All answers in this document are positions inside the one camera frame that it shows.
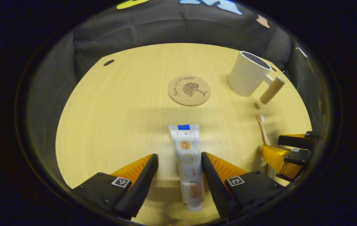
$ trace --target tree illustration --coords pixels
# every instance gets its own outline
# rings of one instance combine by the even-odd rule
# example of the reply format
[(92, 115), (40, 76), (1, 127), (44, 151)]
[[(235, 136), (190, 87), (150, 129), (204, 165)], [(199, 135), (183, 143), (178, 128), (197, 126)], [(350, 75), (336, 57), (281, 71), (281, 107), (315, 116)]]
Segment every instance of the tree illustration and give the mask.
[(185, 83), (182, 91), (187, 94), (188, 96), (192, 96), (194, 94), (194, 92), (200, 92), (202, 93), (203, 96), (205, 96), (206, 92), (203, 92), (201, 90), (198, 89), (199, 85), (197, 83)]

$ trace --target orange fruit illustration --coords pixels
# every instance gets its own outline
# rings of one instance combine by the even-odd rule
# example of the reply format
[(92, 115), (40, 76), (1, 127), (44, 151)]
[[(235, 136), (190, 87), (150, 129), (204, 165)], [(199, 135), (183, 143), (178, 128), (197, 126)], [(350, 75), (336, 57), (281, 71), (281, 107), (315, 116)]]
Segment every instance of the orange fruit illustration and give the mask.
[(184, 140), (184, 141), (181, 142), (180, 148), (183, 149), (183, 150), (188, 150), (188, 149), (191, 148), (191, 143), (186, 141), (186, 140)]
[(198, 195), (197, 187), (194, 184), (190, 184), (190, 193), (188, 194), (188, 197), (190, 199), (195, 199)]

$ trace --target white mug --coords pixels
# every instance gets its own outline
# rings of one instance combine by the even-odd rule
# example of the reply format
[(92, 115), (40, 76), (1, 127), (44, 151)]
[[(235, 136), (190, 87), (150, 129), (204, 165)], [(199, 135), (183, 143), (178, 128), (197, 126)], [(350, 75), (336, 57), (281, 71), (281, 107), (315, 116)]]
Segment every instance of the white mug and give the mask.
[(271, 70), (272, 68), (263, 59), (241, 51), (229, 75), (229, 86), (241, 96), (251, 96), (262, 81), (265, 81), (269, 88), (260, 100), (263, 104), (267, 104), (285, 83), (279, 76), (274, 80), (268, 76)]

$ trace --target cork coaster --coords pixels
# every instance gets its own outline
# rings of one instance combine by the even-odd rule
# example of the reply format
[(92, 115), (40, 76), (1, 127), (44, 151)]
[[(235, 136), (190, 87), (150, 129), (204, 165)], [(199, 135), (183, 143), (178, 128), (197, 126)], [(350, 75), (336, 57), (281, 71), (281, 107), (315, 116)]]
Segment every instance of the cork coaster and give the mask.
[(210, 97), (210, 87), (205, 80), (196, 76), (178, 76), (168, 87), (170, 97), (184, 106), (197, 106)]

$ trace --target mug handle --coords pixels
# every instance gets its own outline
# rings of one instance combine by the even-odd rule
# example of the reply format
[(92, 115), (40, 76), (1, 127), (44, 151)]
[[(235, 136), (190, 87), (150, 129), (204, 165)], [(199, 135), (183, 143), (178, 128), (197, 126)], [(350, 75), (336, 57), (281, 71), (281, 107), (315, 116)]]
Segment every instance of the mug handle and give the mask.
[(280, 76), (277, 76), (275, 79), (272, 79), (268, 75), (266, 75), (264, 81), (269, 85), (269, 87), (260, 97), (260, 101), (263, 104), (267, 104), (270, 100), (272, 100), (276, 93), (279, 92), (279, 90), (283, 87), (286, 81)]

